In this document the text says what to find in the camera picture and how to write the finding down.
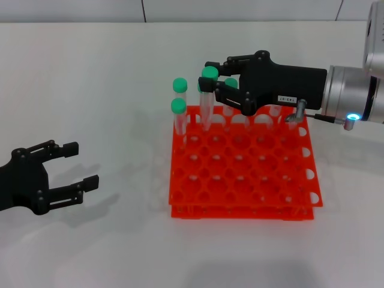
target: black robotic gripper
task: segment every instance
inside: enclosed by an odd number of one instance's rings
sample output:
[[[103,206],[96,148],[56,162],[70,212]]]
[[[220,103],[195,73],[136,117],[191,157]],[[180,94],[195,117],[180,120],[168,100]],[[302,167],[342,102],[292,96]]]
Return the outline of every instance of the black robotic gripper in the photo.
[[[83,203],[84,192],[98,188],[98,175],[69,186],[49,189],[48,174],[43,166],[49,160],[78,153],[78,143],[60,147],[53,140],[12,151],[11,161],[0,167],[0,211],[24,206],[36,215],[43,215],[53,209]]]
[[[265,50],[228,57],[223,65],[207,62],[205,66],[217,68],[219,76],[240,75],[239,89],[205,77],[199,78],[199,86],[203,92],[215,92],[216,101],[240,110],[245,116],[254,115],[258,108],[268,104],[296,107],[300,99],[307,102],[307,109],[321,108],[325,69],[279,65],[272,62]]]

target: test tube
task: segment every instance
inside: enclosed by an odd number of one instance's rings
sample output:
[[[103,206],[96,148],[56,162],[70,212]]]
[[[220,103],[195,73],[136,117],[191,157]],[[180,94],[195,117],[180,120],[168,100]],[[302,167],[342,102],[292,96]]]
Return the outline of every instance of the test tube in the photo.
[[[173,99],[170,108],[175,116],[175,130],[177,135],[187,132],[187,104],[183,98]]]
[[[184,78],[176,78],[173,81],[173,91],[175,92],[175,98],[182,98],[187,100],[187,81]]]
[[[231,86],[233,88],[237,88],[238,87],[238,82],[234,78],[227,78],[224,82],[225,82],[226,85]],[[224,104],[224,106],[223,106],[223,114],[224,114],[224,116],[232,116],[232,114],[233,114],[233,107],[230,107],[230,106]]]
[[[202,71],[202,77],[211,78],[217,81],[218,71],[215,67],[207,66]],[[213,92],[200,92],[200,115],[202,118],[203,130],[208,131],[212,124],[212,116],[214,114],[215,95]]]

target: blue indicator light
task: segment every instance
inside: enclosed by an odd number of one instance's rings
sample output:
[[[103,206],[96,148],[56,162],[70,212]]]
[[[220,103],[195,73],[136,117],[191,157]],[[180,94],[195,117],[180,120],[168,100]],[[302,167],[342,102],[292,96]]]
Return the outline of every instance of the blue indicator light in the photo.
[[[347,115],[347,118],[350,120],[360,120],[361,116],[359,114],[351,113]]]

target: white wall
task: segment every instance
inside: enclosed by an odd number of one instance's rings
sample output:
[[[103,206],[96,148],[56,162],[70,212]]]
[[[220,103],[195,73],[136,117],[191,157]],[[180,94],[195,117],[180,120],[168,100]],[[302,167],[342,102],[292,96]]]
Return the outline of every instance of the white wall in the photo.
[[[344,0],[366,20],[374,0]],[[143,0],[148,22],[335,20],[342,0]],[[144,22],[142,0],[0,0],[0,22]]]
[[[367,20],[374,0],[344,0],[337,20]]]
[[[143,0],[148,22],[335,20],[341,0]]]
[[[0,22],[144,22],[141,0],[0,0]]]

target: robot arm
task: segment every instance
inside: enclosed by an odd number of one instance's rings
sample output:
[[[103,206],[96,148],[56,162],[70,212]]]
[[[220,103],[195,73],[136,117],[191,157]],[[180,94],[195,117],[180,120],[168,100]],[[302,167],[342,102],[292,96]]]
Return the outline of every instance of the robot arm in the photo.
[[[384,123],[384,2],[372,3],[365,40],[363,69],[331,66],[324,69],[278,65],[268,51],[228,57],[214,66],[219,75],[239,74],[239,89],[224,82],[199,78],[203,92],[215,92],[216,100],[251,116],[267,104],[296,107],[286,121],[300,121],[305,109],[319,110],[316,119],[343,124],[351,130],[355,120]]]

